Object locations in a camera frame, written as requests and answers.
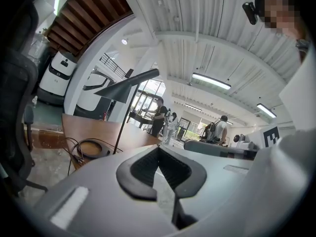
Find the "black shirt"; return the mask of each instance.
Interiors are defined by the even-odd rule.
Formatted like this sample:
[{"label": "black shirt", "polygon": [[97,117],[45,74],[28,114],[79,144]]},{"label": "black shirt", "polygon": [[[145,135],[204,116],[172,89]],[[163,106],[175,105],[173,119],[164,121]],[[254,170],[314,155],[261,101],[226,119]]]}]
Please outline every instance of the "black shirt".
[{"label": "black shirt", "polygon": [[[161,113],[164,113],[164,115],[166,115],[168,112],[166,106],[161,106],[161,107],[158,107],[157,110],[156,110],[156,113],[155,113],[155,117],[157,116],[160,116]],[[163,124],[163,121],[164,119],[163,118],[160,118],[160,119],[155,119],[154,122],[153,122],[153,125],[155,124]]]}]

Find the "ceiling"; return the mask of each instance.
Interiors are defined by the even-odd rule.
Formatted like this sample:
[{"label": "ceiling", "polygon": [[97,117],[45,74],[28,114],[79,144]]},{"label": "ceiling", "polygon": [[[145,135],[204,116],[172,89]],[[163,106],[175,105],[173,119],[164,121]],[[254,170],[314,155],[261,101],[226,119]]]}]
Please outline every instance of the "ceiling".
[{"label": "ceiling", "polygon": [[[122,39],[127,40],[127,45],[121,42]],[[137,65],[149,47],[148,40],[138,21],[132,20],[122,34],[113,38],[112,45],[106,54],[110,57],[116,54],[114,62],[127,73],[129,69],[133,69]]]},{"label": "ceiling", "polygon": [[[166,67],[159,68],[165,69],[172,81],[174,101],[190,99],[191,105],[205,107],[209,114],[226,113],[244,126],[252,126],[273,122],[258,113],[256,105],[273,108],[282,104],[278,95],[299,68],[300,58],[295,40],[266,29],[262,22],[249,23],[241,7],[246,1],[254,0],[137,3],[148,28],[163,46]],[[192,79],[193,72],[232,88],[223,90]]]},{"label": "ceiling", "polygon": [[67,0],[48,29],[50,46],[80,57],[101,32],[130,14],[126,0]]}]

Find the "person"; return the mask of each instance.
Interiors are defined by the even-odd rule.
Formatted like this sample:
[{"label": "person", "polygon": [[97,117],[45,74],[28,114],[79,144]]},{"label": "person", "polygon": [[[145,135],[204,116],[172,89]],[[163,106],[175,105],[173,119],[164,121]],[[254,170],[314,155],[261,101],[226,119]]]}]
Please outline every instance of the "person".
[{"label": "person", "polygon": [[301,62],[308,51],[310,41],[307,30],[300,17],[299,8],[294,0],[255,0],[254,13],[269,28],[278,29],[296,40]]},{"label": "person", "polygon": [[157,105],[158,107],[155,111],[149,111],[148,109],[146,109],[146,111],[149,113],[155,113],[153,117],[154,122],[152,126],[151,135],[156,138],[158,138],[159,132],[163,127],[164,116],[167,114],[167,108],[163,105],[162,98],[157,99]]},{"label": "person", "polygon": [[167,127],[167,133],[166,133],[166,137],[165,140],[163,141],[165,144],[169,145],[170,143],[170,139],[172,137],[174,137],[175,132],[177,130],[177,128],[179,127],[179,120],[177,118],[177,114],[176,113],[172,113],[172,117],[173,119],[170,120],[168,127]]},{"label": "person", "polygon": [[162,128],[163,140],[166,138],[166,135],[167,135],[167,127],[168,127],[170,115],[171,115],[171,109],[169,108],[167,114],[164,116],[164,124]]},{"label": "person", "polygon": [[219,144],[223,145],[226,142],[226,135],[227,135],[227,116],[221,116],[220,120],[215,123],[215,131],[212,135],[210,135],[209,142],[212,144]]}]

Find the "ceiling light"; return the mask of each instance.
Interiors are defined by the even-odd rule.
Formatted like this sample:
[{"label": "ceiling light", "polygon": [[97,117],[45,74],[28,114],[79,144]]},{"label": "ceiling light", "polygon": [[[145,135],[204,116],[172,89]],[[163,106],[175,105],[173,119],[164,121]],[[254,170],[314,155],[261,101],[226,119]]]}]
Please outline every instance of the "ceiling light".
[{"label": "ceiling light", "polygon": [[57,15],[58,13],[58,5],[59,5],[59,1],[60,0],[55,0],[55,3],[54,3],[54,14]]},{"label": "ceiling light", "polygon": [[224,83],[222,81],[219,81],[219,80],[216,80],[214,78],[207,77],[207,76],[204,76],[204,75],[201,75],[201,74],[198,74],[198,73],[193,73],[192,77],[195,78],[195,79],[199,79],[199,80],[202,80],[202,81],[214,84],[214,85],[222,87],[224,89],[230,89],[232,87],[232,86],[230,86],[227,83]]},{"label": "ceiling light", "polygon": [[194,109],[194,110],[196,110],[196,111],[199,111],[199,112],[202,111],[201,109],[195,108],[195,107],[193,107],[193,106],[191,106],[191,105],[188,105],[188,104],[185,104],[185,105],[186,105],[186,107],[192,108],[192,109]]},{"label": "ceiling light", "polygon": [[257,104],[257,107],[264,111],[266,114],[268,114],[272,118],[276,118],[277,116],[271,112],[267,107],[265,107],[263,104]]}]

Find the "white robot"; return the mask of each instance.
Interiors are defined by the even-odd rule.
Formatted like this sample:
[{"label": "white robot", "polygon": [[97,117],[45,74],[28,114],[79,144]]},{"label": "white robot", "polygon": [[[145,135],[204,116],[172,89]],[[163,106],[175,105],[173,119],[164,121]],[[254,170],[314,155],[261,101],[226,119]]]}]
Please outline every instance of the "white robot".
[{"label": "white robot", "polygon": [[74,115],[90,119],[104,119],[104,114],[112,100],[94,93],[114,83],[111,78],[97,69],[93,69],[82,89]]},{"label": "white robot", "polygon": [[63,105],[76,65],[77,61],[71,53],[58,51],[40,81],[38,99],[49,104]]}]

